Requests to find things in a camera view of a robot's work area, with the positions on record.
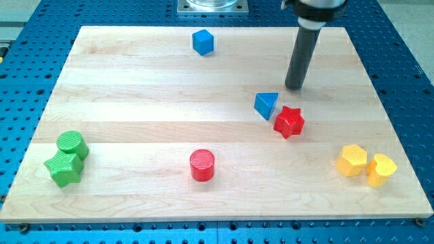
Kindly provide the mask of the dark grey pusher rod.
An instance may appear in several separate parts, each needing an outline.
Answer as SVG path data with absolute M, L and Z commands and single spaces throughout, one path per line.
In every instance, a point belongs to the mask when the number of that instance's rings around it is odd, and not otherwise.
M 285 86 L 288 89 L 299 90 L 302 88 L 320 30 L 321 29 L 310 30 L 302 26 L 299 27 L 285 77 Z

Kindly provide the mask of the black robot end effector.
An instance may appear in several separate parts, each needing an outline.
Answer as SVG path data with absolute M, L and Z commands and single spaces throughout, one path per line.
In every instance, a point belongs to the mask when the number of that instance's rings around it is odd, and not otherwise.
M 281 9 L 292 6 L 298 23 L 310 31 L 320 30 L 327 22 L 339 19 L 348 5 L 348 0 L 282 0 Z

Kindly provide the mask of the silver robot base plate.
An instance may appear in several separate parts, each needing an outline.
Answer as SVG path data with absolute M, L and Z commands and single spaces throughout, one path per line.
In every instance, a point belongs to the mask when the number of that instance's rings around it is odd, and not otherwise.
M 247 0 L 177 0 L 178 15 L 248 14 Z

